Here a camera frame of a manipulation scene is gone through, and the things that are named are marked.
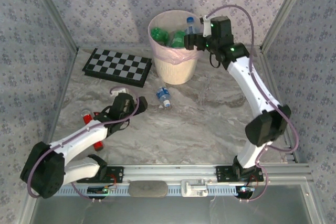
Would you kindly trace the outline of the green bottle yellow cap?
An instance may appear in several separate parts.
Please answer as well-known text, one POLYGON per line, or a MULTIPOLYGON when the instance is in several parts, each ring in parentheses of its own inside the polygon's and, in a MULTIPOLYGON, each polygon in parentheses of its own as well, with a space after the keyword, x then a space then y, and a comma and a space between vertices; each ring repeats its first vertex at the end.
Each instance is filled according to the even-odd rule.
POLYGON ((160 27, 151 29, 151 37, 161 46, 166 46, 170 40, 169 33, 160 27))
POLYGON ((171 48, 184 48, 184 36, 185 32, 182 30, 175 31, 172 34, 172 39, 169 43, 171 48))

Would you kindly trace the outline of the clear bottle pale blue label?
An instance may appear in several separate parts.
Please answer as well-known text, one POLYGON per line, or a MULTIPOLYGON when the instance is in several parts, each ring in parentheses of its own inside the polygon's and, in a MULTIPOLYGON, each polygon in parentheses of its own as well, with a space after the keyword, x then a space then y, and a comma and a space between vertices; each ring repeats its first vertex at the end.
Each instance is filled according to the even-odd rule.
POLYGON ((186 19, 185 33, 187 35, 196 34, 197 33, 197 30, 196 30, 196 27, 195 27, 195 21, 194 21, 193 17, 188 17, 186 19))

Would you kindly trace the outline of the pink plastic bin liner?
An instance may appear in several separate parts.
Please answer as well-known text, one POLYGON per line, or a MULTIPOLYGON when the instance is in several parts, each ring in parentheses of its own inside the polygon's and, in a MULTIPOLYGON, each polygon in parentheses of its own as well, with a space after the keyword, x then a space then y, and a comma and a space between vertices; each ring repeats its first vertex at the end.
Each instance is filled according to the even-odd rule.
POLYGON ((186 28, 188 17, 193 17, 195 21, 195 27, 197 31, 203 32, 202 25, 199 21, 199 17, 195 14, 184 10, 168 10, 156 15, 148 25, 148 37, 151 49, 154 53, 154 57, 173 64, 178 65, 182 62, 198 59, 203 55, 203 51, 197 51, 196 47, 193 50, 186 50, 183 48, 171 48, 158 44, 151 35, 151 30, 158 27, 164 31, 170 33, 178 30, 184 30, 186 28))

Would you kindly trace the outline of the cream ribbed waste bin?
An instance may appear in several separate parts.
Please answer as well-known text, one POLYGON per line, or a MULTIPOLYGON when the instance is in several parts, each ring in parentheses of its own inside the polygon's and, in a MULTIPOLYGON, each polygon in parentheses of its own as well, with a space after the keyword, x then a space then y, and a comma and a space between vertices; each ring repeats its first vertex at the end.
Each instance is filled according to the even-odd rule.
POLYGON ((154 58, 158 76, 167 84, 180 85, 188 82, 194 75, 197 59, 191 59, 177 65, 154 58))

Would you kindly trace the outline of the blue label bottle white cap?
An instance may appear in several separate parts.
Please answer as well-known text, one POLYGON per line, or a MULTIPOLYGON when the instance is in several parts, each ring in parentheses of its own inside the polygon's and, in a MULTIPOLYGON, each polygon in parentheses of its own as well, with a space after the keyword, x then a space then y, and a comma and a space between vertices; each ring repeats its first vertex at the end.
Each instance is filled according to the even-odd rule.
POLYGON ((166 87, 159 87, 156 96, 164 107, 168 108, 171 105, 171 95, 166 87))

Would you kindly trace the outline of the red tube white cap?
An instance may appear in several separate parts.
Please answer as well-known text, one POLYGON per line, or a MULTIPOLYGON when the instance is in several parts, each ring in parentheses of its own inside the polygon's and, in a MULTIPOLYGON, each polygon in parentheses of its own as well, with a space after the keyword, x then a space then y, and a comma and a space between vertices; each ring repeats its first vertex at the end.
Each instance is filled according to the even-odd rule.
MULTIPOLYGON (((99 114, 99 112, 92 112, 89 109, 83 109, 80 114, 83 118, 84 123, 88 124, 96 115, 99 114)), ((104 148, 102 141, 98 141, 94 143, 93 147, 94 147, 94 150, 97 152, 103 150, 104 148)))

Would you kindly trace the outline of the black white folding chessboard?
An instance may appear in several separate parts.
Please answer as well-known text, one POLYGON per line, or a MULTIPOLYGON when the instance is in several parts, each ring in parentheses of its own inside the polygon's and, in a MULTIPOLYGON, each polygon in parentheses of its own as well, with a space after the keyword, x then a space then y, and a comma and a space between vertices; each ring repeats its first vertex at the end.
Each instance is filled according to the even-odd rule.
POLYGON ((150 58, 95 48, 82 71, 90 77, 142 88, 151 67, 150 58))

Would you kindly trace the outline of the grey oval pad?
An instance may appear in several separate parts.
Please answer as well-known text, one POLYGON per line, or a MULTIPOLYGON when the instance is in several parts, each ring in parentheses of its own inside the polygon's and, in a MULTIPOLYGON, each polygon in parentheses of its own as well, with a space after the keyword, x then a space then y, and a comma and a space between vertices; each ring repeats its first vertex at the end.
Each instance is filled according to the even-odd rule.
POLYGON ((129 184, 128 192, 136 198, 162 198, 168 193, 168 185, 160 180, 137 180, 129 184))

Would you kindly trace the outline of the small circuit board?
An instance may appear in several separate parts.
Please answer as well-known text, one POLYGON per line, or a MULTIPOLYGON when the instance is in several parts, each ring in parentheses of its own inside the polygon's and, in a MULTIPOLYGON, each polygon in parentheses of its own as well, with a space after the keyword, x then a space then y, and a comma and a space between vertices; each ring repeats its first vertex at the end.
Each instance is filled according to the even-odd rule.
POLYGON ((108 186, 89 186, 87 188, 88 194, 108 194, 109 187, 108 186))
POLYGON ((250 199, 255 188, 253 186, 236 186, 236 193, 238 199, 250 199))

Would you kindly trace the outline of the grey metal panel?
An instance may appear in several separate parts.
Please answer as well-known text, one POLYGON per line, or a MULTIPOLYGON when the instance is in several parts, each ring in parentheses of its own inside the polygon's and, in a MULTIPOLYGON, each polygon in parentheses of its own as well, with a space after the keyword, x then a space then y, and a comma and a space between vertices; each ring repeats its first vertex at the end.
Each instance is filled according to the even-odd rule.
POLYGON ((90 202, 80 197, 39 200, 29 224, 319 224, 300 197, 278 202, 266 196, 245 203, 234 197, 111 197, 90 202))

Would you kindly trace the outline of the aluminium side rail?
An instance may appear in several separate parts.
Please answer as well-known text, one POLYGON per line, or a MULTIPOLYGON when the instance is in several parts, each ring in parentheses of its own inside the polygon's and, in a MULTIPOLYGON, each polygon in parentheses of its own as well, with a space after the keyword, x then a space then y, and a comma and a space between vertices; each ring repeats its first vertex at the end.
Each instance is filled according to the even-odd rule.
POLYGON ((54 112, 53 121, 52 121, 52 124, 50 125, 50 127, 45 132, 45 136, 43 138, 44 143, 50 143, 51 140, 53 139, 53 135, 54 135, 54 132, 55 132, 55 129, 56 129, 56 126, 57 126, 57 122, 58 122, 58 119, 59 119, 59 115, 60 115, 60 112, 61 112, 61 109, 62 109, 62 104, 64 102, 64 98, 65 98, 65 95, 66 95, 66 91, 67 91, 67 88, 68 88, 68 84, 69 84, 69 81, 70 81, 72 70, 74 68, 75 60, 76 60, 76 57, 77 57, 77 54, 78 54, 78 50, 79 50, 79 48, 76 47, 75 50, 70 54, 70 61, 67 64, 66 75, 65 75, 65 77, 64 77, 64 79, 61 83, 62 85, 60 86, 61 93, 56 100, 57 107, 56 107, 56 110, 54 112))

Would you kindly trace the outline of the aluminium frame post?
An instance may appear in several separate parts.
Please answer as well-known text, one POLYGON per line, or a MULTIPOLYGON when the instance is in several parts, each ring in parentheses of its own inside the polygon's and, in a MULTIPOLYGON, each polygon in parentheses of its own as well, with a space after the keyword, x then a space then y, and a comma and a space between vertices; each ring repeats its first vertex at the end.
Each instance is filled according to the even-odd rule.
POLYGON ((41 0, 43 3, 44 7, 46 8, 49 16, 53 20, 55 26, 59 30, 61 36, 63 37, 65 44, 69 48, 69 50, 73 53, 76 54, 78 51, 78 48, 76 46, 75 41, 73 40, 70 31, 68 30, 65 22, 62 19, 62 16, 60 12, 58 11, 56 5, 54 4, 53 0, 41 0))
POLYGON ((282 25, 285 23, 291 9, 297 0, 284 0, 274 21, 272 22, 262 44, 260 45, 260 50, 262 53, 266 53, 273 41, 276 39, 282 25))

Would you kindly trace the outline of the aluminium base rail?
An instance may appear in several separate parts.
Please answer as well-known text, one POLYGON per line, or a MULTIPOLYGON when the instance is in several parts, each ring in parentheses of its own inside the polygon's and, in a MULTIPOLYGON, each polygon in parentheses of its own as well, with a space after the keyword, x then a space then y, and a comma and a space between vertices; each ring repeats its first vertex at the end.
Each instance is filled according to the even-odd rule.
MULTIPOLYGON (((214 183, 227 183, 238 185, 249 180, 247 178, 236 179, 232 168, 224 165, 112 165, 124 168, 122 182, 128 184, 137 180, 160 180, 166 183, 179 183, 182 180, 204 179, 214 183)), ((265 163, 262 171, 255 175, 259 183, 271 182, 273 185, 277 179, 288 177, 292 180, 305 179, 312 181, 311 170, 308 164, 297 163, 265 163)))

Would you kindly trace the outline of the white latch bracket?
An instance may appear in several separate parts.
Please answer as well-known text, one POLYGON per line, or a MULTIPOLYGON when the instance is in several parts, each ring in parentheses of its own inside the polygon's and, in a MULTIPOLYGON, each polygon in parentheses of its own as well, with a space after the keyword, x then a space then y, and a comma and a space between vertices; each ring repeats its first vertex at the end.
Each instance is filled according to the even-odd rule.
POLYGON ((181 194, 183 197, 207 197, 207 182, 204 179, 182 180, 181 194))

